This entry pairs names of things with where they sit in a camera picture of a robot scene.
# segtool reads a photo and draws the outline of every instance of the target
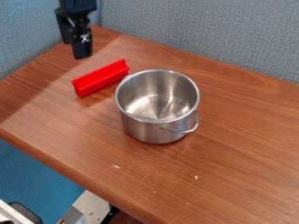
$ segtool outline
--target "metal pot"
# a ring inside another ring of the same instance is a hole
[[[116,89],[124,131],[150,144],[169,144],[198,129],[199,102],[194,81],[166,69],[127,76]]]

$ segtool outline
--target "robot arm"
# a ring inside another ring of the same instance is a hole
[[[60,0],[55,10],[64,44],[71,44],[75,59],[92,54],[88,14],[98,9],[96,0]]]

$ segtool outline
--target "pot handle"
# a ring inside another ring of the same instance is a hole
[[[187,130],[171,129],[167,126],[161,126],[161,129],[174,131],[179,134],[187,134],[187,133],[194,132],[199,128],[199,126],[201,126],[201,120],[199,120],[198,114],[195,114],[195,124],[194,124],[194,127],[191,129],[187,129]]]

